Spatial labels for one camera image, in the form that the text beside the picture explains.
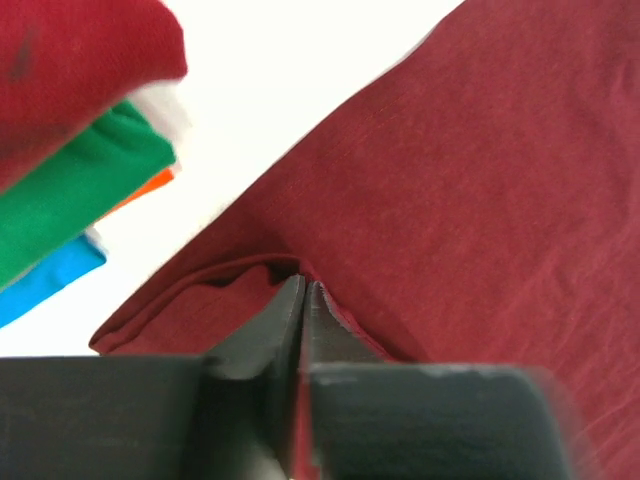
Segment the folded blue t shirt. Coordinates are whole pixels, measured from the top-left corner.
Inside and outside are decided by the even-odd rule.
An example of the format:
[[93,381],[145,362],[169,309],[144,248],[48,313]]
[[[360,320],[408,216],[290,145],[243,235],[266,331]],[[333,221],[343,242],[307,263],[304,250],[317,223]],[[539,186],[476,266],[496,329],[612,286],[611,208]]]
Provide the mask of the folded blue t shirt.
[[66,243],[1,292],[1,327],[105,262],[105,254],[86,235]]

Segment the folded orange t shirt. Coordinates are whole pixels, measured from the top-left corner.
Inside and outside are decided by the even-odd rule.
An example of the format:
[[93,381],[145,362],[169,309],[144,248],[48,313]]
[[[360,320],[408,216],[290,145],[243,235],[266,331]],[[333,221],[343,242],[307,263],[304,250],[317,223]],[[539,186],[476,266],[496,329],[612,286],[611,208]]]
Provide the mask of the folded orange t shirt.
[[126,199],[119,202],[116,206],[112,207],[107,213],[99,217],[97,221],[102,220],[103,218],[117,211],[121,207],[133,202],[134,200],[137,200],[138,198],[150,192],[153,192],[157,189],[164,187],[165,185],[173,181],[174,178],[175,178],[174,172],[171,168],[166,168],[162,170],[161,172],[153,176],[151,179],[149,179],[144,185],[138,188],[134,193],[129,195]]

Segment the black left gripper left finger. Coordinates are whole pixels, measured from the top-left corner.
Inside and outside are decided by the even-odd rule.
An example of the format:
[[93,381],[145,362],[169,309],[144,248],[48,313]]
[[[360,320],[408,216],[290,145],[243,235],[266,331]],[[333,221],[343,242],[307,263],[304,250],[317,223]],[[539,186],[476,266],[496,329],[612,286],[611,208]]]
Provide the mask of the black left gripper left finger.
[[5,479],[251,479],[289,460],[300,276],[203,354],[5,358]]

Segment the dark red t shirt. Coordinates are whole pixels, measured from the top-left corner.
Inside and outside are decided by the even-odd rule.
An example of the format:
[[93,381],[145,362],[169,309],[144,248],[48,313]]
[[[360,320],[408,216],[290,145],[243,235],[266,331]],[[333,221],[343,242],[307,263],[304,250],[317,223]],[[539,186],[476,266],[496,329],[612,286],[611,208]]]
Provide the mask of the dark red t shirt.
[[94,333],[202,352],[290,276],[386,358],[551,370],[639,475],[639,5],[466,1]]

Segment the folded green t shirt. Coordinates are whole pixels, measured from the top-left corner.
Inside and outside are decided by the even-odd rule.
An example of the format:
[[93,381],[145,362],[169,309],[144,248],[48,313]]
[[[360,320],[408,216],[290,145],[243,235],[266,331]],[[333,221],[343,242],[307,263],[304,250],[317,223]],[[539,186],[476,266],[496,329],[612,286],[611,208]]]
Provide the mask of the folded green t shirt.
[[124,101],[1,194],[1,285],[126,200],[175,162],[173,148]]

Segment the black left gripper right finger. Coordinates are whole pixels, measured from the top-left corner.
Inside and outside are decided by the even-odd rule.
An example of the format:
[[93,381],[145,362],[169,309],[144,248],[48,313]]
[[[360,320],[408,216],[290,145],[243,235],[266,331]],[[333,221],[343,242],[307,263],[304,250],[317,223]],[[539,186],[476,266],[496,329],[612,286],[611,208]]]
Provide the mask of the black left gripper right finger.
[[574,477],[543,387],[524,369],[384,362],[318,282],[306,293],[304,347],[322,479]]

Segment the folded red t shirt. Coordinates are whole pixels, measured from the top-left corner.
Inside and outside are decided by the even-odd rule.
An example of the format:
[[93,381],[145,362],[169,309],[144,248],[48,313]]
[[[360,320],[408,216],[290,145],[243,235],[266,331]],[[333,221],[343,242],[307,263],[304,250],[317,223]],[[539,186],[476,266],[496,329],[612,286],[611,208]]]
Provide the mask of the folded red t shirt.
[[161,1],[2,2],[2,189],[132,91],[186,73],[183,29]]

